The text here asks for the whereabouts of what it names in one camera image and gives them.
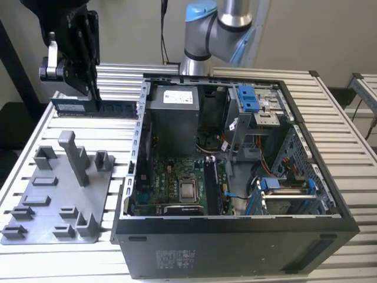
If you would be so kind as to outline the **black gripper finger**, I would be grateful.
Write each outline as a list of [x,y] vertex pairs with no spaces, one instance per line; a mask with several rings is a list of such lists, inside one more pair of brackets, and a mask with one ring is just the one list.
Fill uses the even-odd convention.
[[86,113],[97,113],[100,109],[100,91],[97,86],[97,65],[100,63],[98,50],[87,53],[85,60],[67,65],[68,75],[65,77],[67,90],[64,94],[70,99],[79,101]]

